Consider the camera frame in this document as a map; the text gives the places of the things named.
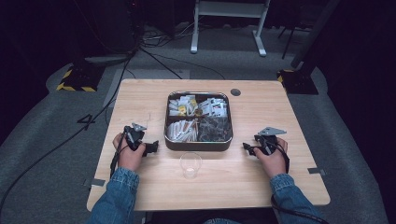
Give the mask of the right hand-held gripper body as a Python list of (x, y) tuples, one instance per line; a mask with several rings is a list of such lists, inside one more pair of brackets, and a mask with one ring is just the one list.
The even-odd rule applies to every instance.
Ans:
[(264, 155), (271, 155), (276, 150), (284, 151), (284, 148), (278, 143), (277, 135), (284, 134), (286, 131), (273, 127), (266, 127), (254, 135), (255, 140), (260, 144), (259, 149)]

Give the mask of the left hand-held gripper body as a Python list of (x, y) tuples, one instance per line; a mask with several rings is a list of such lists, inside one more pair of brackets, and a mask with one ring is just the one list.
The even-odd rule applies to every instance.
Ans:
[(142, 143), (146, 129), (146, 127), (136, 123), (133, 123), (131, 126), (124, 127), (127, 145), (132, 151), (136, 151), (139, 145)]

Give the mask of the pile of dark tea bags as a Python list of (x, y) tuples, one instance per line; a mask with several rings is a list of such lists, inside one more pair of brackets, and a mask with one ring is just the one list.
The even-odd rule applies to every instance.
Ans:
[(227, 117), (206, 117), (199, 123), (198, 140), (201, 142), (226, 142), (232, 137)]

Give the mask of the clear plastic cup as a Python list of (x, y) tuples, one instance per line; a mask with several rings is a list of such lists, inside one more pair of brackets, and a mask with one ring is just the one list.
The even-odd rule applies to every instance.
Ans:
[(195, 152), (186, 152), (180, 159), (180, 167), (183, 171), (183, 176), (188, 179), (195, 178), (202, 166), (202, 158)]

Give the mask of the person's left hand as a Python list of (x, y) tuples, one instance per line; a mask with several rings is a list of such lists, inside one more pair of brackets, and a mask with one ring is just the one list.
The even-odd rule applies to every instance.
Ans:
[(118, 133), (113, 139), (113, 146), (119, 154), (118, 166), (130, 171), (136, 171), (142, 161), (146, 145), (142, 143), (136, 150), (132, 150), (129, 148), (123, 134)]

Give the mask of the person's right hand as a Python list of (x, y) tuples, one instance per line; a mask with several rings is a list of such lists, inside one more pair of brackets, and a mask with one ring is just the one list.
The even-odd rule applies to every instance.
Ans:
[(258, 148), (254, 148), (256, 157), (262, 163), (262, 169), (268, 175), (269, 178), (273, 178), (276, 175), (286, 173), (286, 162), (282, 153), (277, 150), (271, 155), (263, 154)]

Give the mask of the row of white stick sachets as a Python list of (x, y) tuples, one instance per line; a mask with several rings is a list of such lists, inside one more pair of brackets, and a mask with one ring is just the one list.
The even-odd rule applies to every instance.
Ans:
[(173, 142), (195, 142), (198, 138), (198, 123), (196, 120), (180, 120), (171, 123), (166, 136)]

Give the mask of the pile of white yellow packets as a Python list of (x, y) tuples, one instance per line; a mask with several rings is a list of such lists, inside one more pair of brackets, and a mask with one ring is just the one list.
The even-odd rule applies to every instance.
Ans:
[(168, 101), (168, 112), (170, 116), (192, 117), (198, 110), (198, 104), (194, 95), (180, 96), (178, 99)]

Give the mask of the pile of white printed packets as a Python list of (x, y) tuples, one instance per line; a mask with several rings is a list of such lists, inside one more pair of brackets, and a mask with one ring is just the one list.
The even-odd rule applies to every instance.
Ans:
[(202, 110), (204, 116), (226, 117), (228, 115), (227, 105), (224, 99), (208, 98), (198, 104), (198, 107)]

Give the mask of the black yellow striped stand base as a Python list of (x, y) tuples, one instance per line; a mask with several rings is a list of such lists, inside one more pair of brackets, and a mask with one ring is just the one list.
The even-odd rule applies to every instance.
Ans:
[(87, 91), (95, 92), (102, 79), (105, 68), (102, 66), (89, 66), (88, 68), (80, 68), (71, 65), (60, 83), (57, 91)]
[(300, 71), (282, 69), (276, 73), (277, 80), (282, 84), (286, 93), (317, 95), (318, 90), (310, 76)]

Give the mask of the person's denim lap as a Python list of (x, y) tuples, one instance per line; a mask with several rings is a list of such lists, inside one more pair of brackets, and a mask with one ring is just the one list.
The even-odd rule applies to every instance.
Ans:
[(240, 222), (230, 220), (228, 218), (210, 218), (203, 222), (203, 224), (241, 224)]

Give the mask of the black tripod leg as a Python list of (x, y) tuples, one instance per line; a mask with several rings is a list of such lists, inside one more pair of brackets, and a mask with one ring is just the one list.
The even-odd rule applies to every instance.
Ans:
[(280, 34), (278, 35), (277, 38), (279, 39), (280, 37), (282, 37), (282, 35), (285, 34), (285, 32), (286, 32), (287, 30), (289, 30), (290, 33), (289, 33), (289, 37), (288, 37), (288, 39), (287, 39), (285, 48), (284, 48), (284, 50), (283, 50), (282, 56), (281, 56), (281, 59), (282, 59), (282, 60), (284, 60), (285, 57), (286, 57), (286, 54), (287, 54), (288, 49), (289, 49), (289, 47), (290, 47), (291, 40), (292, 40), (292, 38), (293, 38), (293, 36), (294, 36), (294, 33), (295, 33), (295, 31), (296, 31), (296, 27), (294, 26), (294, 27), (288, 28), (288, 27), (285, 26), (285, 27), (282, 29), (282, 31), (280, 32)]

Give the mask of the dark slanted stand pole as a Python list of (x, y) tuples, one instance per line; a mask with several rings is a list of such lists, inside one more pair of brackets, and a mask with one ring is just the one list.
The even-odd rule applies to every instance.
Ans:
[(316, 43), (318, 42), (318, 37), (328, 22), (329, 18), (335, 11), (340, 0), (329, 0), (329, 3), (322, 9), (318, 16), (318, 20), (315, 22), (312, 31), (307, 36), (306, 40), (297, 51), (290, 65), (293, 68), (298, 68), (300, 63), (307, 65), (312, 61), (312, 58), (316, 58), (318, 54), (318, 47)]

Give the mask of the white metal stand frame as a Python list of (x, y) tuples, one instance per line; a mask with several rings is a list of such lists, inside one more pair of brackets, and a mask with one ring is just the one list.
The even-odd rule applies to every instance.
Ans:
[(234, 2), (213, 2), (207, 0), (195, 0), (193, 13), (193, 33), (191, 38), (192, 54), (198, 51), (199, 19), (201, 16), (219, 16), (233, 18), (259, 19), (258, 28), (252, 31), (259, 55), (265, 57), (267, 52), (262, 43), (262, 28), (271, 0), (264, 0), (263, 3), (234, 3)]

